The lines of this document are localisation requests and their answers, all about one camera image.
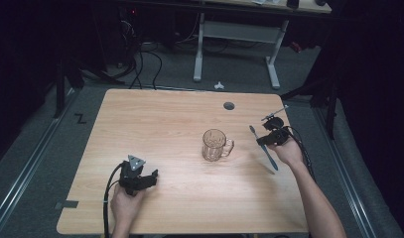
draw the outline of dark background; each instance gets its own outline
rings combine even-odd
[[[337,96],[356,145],[404,231],[404,1],[329,3],[334,15],[361,21],[333,30],[327,24],[290,24],[284,46],[294,41],[303,48],[325,46],[306,84],[331,79],[332,62],[346,54],[339,62]],[[138,10],[136,21],[150,29],[141,34],[170,48],[192,30],[196,18],[195,13]],[[72,55],[99,70],[125,61],[116,11],[111,5],[101,11],[97,5],[0,1],[0,158],[44,103],[61,58]]]

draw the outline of gray carpet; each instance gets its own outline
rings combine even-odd
[[[145,48],[153,49],[154,46],[147,45]],[[262,52],[264,47],[267,46],[255,46],[259,52]],[[219,51],[221,47],[216,46],[206,50]],[[159,89],[171,87],[215,91],[213,86],[220,81],[225,86],[222,91],[283,94],[302,85],[320,49],[306,50],[299,54],[287,48],[280,51],[276,61],[277,73],[282,85],[280,90],[271,89],[263,58],[240,51],[240,48],[227,48],[221,53],[206,53],[202,82],[194,83],[195,49],[192,45],[181,45],[181,48],[175,48],[173,51],[158,47],[152,51],[162,59],[162,69],[157,76],[156,85]],[[143,54],[143,63],[140,80],[142,84],[150,86],[160,62],[150,54]],[[112,67],[110,73],[119,70]],[[135,73],[132,72],[122,78],[126,82],[123,87],[128,87],[134,76]],[[0,237],[64,237],[56,230],[61,211],[55,207],[58,202],[64,201],[67,197],[104,92],[111,87],[121,88],[121,86],[88,79],[84,89],[76,94],[76,99],[47,146],[39,167],[5,222]],[[348,237],[362,237],[360,226],[340,182],[333,159],[334,154],[328,146],[326,135],[321,130],[322,125],[306,99],[308,97],[299,96],[286,102],[290,105],[287,110],[290,123],[301,133],[313,162],[318,185],[335,207]],[[46,104],[30,118],[21,135],[0,163],[0,204],[22,171],[22,167],[33,154],[41,136],[53,122],[54,113],[55,91],[53,90],[49,93]],[[82,121],[86,123],[77,124],[78,116],[75,114],[82,114]],[[369,214],[375,237],[403,237],[361,160],[360,153],[344,121],[340,105],[337,106],[335,133],[338,150]],[[262,234],[261,237],[277,235],[279,234]],[[307,237],[307,234],[285,235]]]

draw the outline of desk leg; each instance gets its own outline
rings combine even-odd
[[[201,22],[199,25],[199,45],[198,53],[196,54],[195,64],[195,76],[193,77],[195,82],[202,80],[202,37],[204,32],[204,13],[201,13]]]
[[[275,60],[276,60],[276,56],[279,53],[279,49],[282,45],[283,38],[285,37],[285,33],[286,33],[286,29],[288,27],[288,24],[289,24],[288,20],[285,20],[283,22],[282,27],[278,33],[278,37],[277,37],[275,46],[273,48],[272,56],[266,58],[267,68],[269,69],[270,80],[272,82],[272,87],[274,89],[280,88],[278,75],[276,74]]]

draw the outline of person's right hand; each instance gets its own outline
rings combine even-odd
[[[279,159],[290,167],[297,163],[303,163],[301,149],[297,142],[291,137],[281,146],[269,145],[267,147],[276,152]]]

